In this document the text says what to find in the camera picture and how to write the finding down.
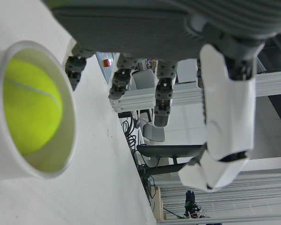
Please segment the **grey and white robot hand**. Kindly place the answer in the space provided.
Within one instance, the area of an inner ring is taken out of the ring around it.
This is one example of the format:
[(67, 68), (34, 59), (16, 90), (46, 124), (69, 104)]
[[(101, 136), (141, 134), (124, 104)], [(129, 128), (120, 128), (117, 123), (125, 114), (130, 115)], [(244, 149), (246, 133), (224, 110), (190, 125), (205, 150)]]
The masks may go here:
[(237, 176), (254, 145), (256, 56), (281, 33), (281, 0), (46, 0), (75, 39), (69, 75), (82, 58), (118, 54), (109, 91), (121, 98), (139, 60), (157, 59), (154, 124), (170, 117), (177, 64), (200, 59), (207, 141), (179, 176), (215, 191)]

